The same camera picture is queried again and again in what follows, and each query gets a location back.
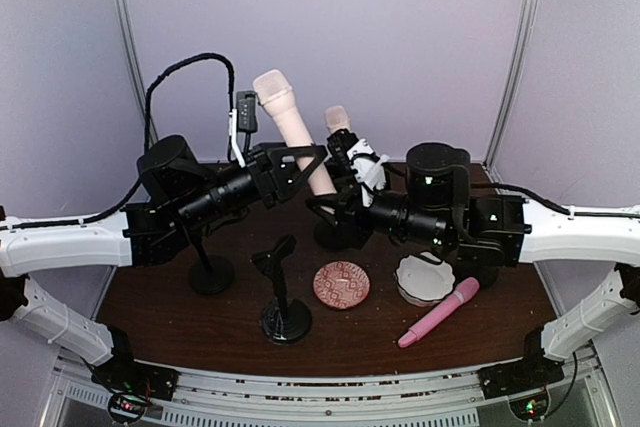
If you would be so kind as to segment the front aluminium rail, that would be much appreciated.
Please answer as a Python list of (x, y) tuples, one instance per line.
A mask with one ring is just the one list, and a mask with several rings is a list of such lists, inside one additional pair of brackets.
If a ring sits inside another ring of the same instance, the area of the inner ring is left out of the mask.
[(595, 350), (579, 350), (563, 380), (489, 398), (476, 367), (364, 377), (283, 377), (181, 368), (173, 396), (155, 400), (139, 426), (617, 426)]

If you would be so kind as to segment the red patterned dish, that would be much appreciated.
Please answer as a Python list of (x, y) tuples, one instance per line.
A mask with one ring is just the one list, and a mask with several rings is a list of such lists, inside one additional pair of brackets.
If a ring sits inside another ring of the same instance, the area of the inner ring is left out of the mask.
[(359, 265), (334, 261), (322, 266), (313, 279), (316, 298), (335, 310), (348, 310), (361, 304), (369, 295), (371, 281)]

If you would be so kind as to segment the aluminium frame post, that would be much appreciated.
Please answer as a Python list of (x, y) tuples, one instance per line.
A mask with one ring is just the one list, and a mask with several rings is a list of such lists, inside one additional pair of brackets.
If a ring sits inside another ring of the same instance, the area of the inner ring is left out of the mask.
[(519, 83), (525, 64), (525, 58), (532, 37), (539, 0), (522, 0), (516, 36), (511, 60), (501, 96), (498, 114), (494, 123), (491, 139), (483, 161), (484, 167), (491, 171), (496, 166), (500, 147), (504, 141)]
[(126, 68), (135, 102), (142, 119), (143, 142), (147, 147), (151, 147), (158, 140), (158, 134), (153, 118), (146, 114), (146, 88), (131, 22), (129, 3), (128, 0), (113, 0), (113, 2), (119, 25), (121, 43), (124, 49)]

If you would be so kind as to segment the right aluminium frame post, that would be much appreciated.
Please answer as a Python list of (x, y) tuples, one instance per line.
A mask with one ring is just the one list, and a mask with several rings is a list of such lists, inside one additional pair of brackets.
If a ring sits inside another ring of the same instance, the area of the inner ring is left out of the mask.
[(522, 0), (516, 36), (511, 60), (501, 96), (498, 114), (494, 123), (491, 139), (483, 161), (484, 167), (491, 171), (496, 166), (500, 147), (504, 141), (519, 83), (525, 64), (525, 58), (532, 37), (539, 0)]

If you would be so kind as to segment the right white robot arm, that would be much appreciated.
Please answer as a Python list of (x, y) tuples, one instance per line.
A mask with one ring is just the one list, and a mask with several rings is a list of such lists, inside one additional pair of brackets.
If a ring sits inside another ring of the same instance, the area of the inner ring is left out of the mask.
[(330, 144), (344, 178), (337, 193), (307, 206), (341, 246), (359, 248), (374, 232), (396, 243), (422, 245), (418, 259), (447, 264), (454, 275), (478, 279), (484, 268), (547, 260), (609, 261), (605, 280), (569, 312), (533, 335), (531, 357), (562, 362), (639, 308), (639, 209), (561, 206), (518, 186), (497, 185), (477, 197), (470, 156), (443, 143), (421, 143), (406, 155), (405, 190), (390, 190), (384, 159), (364, 142)]

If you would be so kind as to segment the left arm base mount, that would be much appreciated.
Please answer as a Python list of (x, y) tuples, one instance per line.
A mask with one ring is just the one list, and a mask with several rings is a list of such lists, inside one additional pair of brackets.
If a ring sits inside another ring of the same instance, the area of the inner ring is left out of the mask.
[(101, 366), (87, 363), (86, 367), (91, 381), (110, 393), (106, 410), (111, 419), (126, 426), (158, 409), (157, 401), (171, 401), (179, 379), (175, 369), (136, 361)]

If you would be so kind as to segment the cream microphone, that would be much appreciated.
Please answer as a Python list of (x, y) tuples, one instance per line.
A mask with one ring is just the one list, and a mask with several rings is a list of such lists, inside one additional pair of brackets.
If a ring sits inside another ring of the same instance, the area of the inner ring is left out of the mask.
[[(274, 121), (288, 147), (307, 147), (313, 144), (312, 137), (299, 113), (293, 87), (278, 69), (267, 71), (253, 80), (263, 110)], [(312, 157), (297, 160), (301, 171), (312, 163)], [(321, 161), (308, 178), (314, 195), (335, 194), (336, 189), (326, 167)]]
[(351, 130), (350, 118), (342, 105), (333, 105), (325, 110), (325, 124), (330, 134), (343, 129)]

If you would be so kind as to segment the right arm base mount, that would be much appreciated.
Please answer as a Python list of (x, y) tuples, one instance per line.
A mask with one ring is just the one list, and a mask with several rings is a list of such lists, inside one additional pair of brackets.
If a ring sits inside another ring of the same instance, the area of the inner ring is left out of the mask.
[(551, 413), (550, 384), (564, 379), (563, 364), (520, 359), (477, 372), (486, 400), (507, 397), (511, 413), (521, 421), (543, 420)]

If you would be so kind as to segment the pink microphone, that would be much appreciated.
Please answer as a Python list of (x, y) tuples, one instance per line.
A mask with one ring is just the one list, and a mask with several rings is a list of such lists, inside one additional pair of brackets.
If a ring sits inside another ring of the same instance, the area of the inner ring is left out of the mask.
[(469, 277), (458, 284), (453, 292), (440, 304), (429, 311), (423, 318), (413, 324), (397, 341), (400, 348), (407, 348), (423, 339), (444, 320), (450, 317), (461, 306), (469, 302), (480, 290), (477, 279)]

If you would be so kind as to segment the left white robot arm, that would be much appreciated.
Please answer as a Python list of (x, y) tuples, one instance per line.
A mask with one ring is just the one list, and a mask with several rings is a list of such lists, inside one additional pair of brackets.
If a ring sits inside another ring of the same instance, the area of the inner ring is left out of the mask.
[(262, 143), (243, 164), (215, 171), (199, 163), (186, 139), (165, 137), (137, 161), (136, 188), (149, 199), (122, 200), (89, 217), (1, 218), (1, 318), (22, 321), (50, 343), (75, 352), (95, 368), (131, 366), (126, 334), (95, 323), (50, 297), (36, 271), (81, 266), (165, 264), (251, 204), (293, 198), (322, 165), (322, 145)]

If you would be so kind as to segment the left aluminium frame post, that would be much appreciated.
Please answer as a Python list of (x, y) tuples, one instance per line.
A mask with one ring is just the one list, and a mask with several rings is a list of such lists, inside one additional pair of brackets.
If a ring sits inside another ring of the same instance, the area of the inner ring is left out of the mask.
[(119, 25), (121, 43), (124, 49), (126, 68), (135, 102), (142, 119), (143, 142), (147, 147), (151, 147), (158, 140), (158, 134), (153, 118), (146, 114), (146, 88), (131, 22), (129, 3), (128, 0), (113, 0), (113, 2)]

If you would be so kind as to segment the black mic stand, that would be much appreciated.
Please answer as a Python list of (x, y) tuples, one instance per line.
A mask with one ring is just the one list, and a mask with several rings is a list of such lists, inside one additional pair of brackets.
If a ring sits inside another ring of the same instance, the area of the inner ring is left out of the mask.
[(348, 226), (333, 225), (321, 220), (314, 227), (313, 239), (320, 247), (337, 251), (351, 248), (353, 235)]
[(294, 344), (311, 330), (312, 314), (299, 299), (290, 298), (282, 262), (296, 248), (293, 235), (280, 237), (270, 249), (251, 256), (252, 264), (271, 281), (274, 299), (262, 310), (260, 326), (265, 337), (274, 344)]
[(470, 276), (478, 281), (481, 289), (488, 289), (492, 287), (497, 281), (499, 276), (499, 268), (494, 266), (474, 268)]
[(209, 254), (199, 232), (190, 233), (189, 240), (198, 255), (188, 272), (190, 287), (204, 296), (217, 295), (228, 289), (235, 280), (233, 264), (225, 257)]

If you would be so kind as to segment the white scalloped bowl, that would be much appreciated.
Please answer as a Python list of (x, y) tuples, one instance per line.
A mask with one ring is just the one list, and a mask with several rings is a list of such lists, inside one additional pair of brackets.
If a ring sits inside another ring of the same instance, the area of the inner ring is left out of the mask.
[(432, 307), (440, 303), (452, 291), (455, 276), (452, 267), (422, 252), (420, 256), (403, 257), (394, 273), (401, 297), (411, 305)]

